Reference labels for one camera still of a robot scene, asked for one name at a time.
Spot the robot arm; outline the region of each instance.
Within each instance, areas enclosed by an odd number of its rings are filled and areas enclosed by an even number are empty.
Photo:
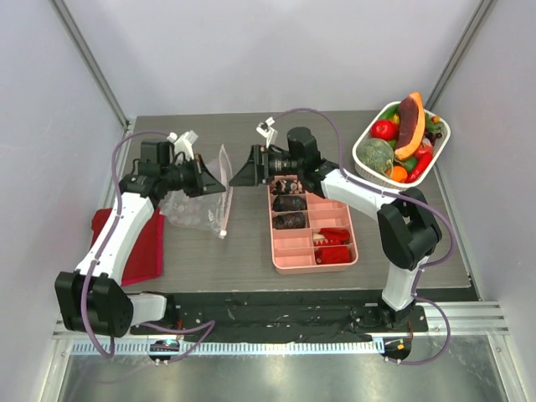
[[[80,311],[82,284],[105,242],[88,295],[88,316],[95,333],[122,337],[131,326],[142,322],[159,322],[167,327],[176,323],[172,297],[156,293],[127,295],[119,284],[138,235],[168,192],[183,190],[189,197],[198,197],[225,191],[201,156],[193,153],[196,139],[190,131],[180,137],[172,133],[166,142],[142,142],[137,173],[132,171],[120,181],[121,211],[116,199],[103,230],[75,272],[60,272],[56,278],[54,288],[67,329],[85,330]],[[176,164],[177,158],[172,155],[179,153],[183,159]],[[109,235],[118,215],[120,219]]]
[[[260,129],[268,128],[266,123],[260,125]],[[415,304],[412,288],[418,268],[428,261],[441,240],[434,216],[412,203],[384,196],[380,186],[356,179],[376,188],[376,193],[349,182],[336,163],[321,158],[309,129],[293,128],[287,133],[287,141],[288,151],[273,145],[252,146],[247,163],[229,184],[256,186],[268,183],[275,175],[297,175],[306,191],[341,201],[378,221],[382,247],[390,263],[387,284],[375,314],[387,328],[405,324]],[[403,195],[426,201],[417,188],[410,188]]]

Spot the white basket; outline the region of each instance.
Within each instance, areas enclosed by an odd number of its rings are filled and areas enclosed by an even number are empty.
[[[370,125],[368,125],[367,129],[363,132],[361,137],[356,141],[355,144],[353,144],[353,160],[355,161],[355,170],[358,172],[358,175],[364,178],[365,180],[369,180],[372,183],[376,183],[380,186],[384,186],[386,188],[397,188],[400,190],[404,190],[406,188],[411,188],[418,186],[422,183],[422,181],[425,179],[426,175],[430,172],[434,164],[436,163],[437,158],[440,156],[441,151],[443,151],[443,148],[445,147],[447,141],[449,141],[449,138],[451,137],[451,128],[449,125],[440,118],[440,121],[445,125],[445,132],[443,132],[443,137],[439,138],[435,141],[434,149],[433,149],[433,155],[434,158],[432,159],[432,162],[428,165],[426,170],[420,175],[420,177],[415,180],[413,183],[398,183],[394,180],[391,180],[390,178],[386,178],[385,176],[382,176],[379,173],[376,173],[374,170],[372,170],[370,167],[366,167],[364,164],[361,163],[358,159],[358,147],[359,143],[367,138],[370,138],[370,129],[372,128],[372,125],[379,119],[379,117],[384,113],[387,109],[389,109],[391,106],[398,105],[400,102],[391,102],[389,103],[375,118],[370,122]],[[426,113],[430,114],[431,116],[436,116],[434,113],[430,111],[425,111]]]

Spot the plastic bag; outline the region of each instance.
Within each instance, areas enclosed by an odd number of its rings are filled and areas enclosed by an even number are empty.
[[[161,212],[173,226],[210,230],[223,239],[233,198],[233,188],[229,186],[233,169],[223,145],[218,159],[207,163],[207,169],[225,186],[225,193],[190,198],[184,191],[173,191],[164,199]]]

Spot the white wall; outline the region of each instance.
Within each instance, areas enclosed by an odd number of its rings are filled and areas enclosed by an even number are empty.
[[[426,98],[478,0],[66,0],[129,116]]]
[[[49,2],[0,13],[0,395],[34,400],[54,279],[90,241],[121,128]]]
[[[449,199],[482,294],[499,300],[527,383],[536,378],[536,3],[499,1],[436,112]]]

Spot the gray floor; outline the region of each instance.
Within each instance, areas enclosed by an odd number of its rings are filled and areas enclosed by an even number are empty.
[[[416,338],[410,360],[429,357],[443,337]],[[507,401],[487,337],[454,337],[448,353],[421,367],[377,354],[193,357],[140,368],[146,356],[70,358],[60,401]],[[98,380],[114,384],[98,384]]]
[[[354,172],[352,145],[374,118],[372,111],[330,112],[344,137],[348,169]],[[199,139],[196,152],[205,162],[217,157],[225,144],[236,173],[245,163],[250,145],[260,143],[255,131],[257,124],[268,114],[147,116],[139,117],[136,131],[159,129],[183,133],[195,130]],[[308,126],[316,136],[322,155],[337,161],[336,137],[319,116],[294,114],[276,124],[280,135],[277,145],[286,148],[286,132],[294,126]],[[126,161],[139,155],[135,139]],[[421,185],[429,204],[445,212],[437,181],[431,174]],[[381,289],[387,277],[388,261],[379,241],[377,224],[367,216],[352,212],[353,227],[358,245],[358,262],[347,271],[330,274],[281,276],[271,263],[270,223],[266,188],[236,188],[229,218],[228,235],[217,239],[209,232],[173,228],[167,223],[164,234],[164,272],[160,278],[126,288],[127,291],[258,291],[311,289]],[[444,255],[449,244],[444,239],[435,255]],[[430,268],[420,283],[422,287],[469,286],[467,273],[459,253],[443,265]]]

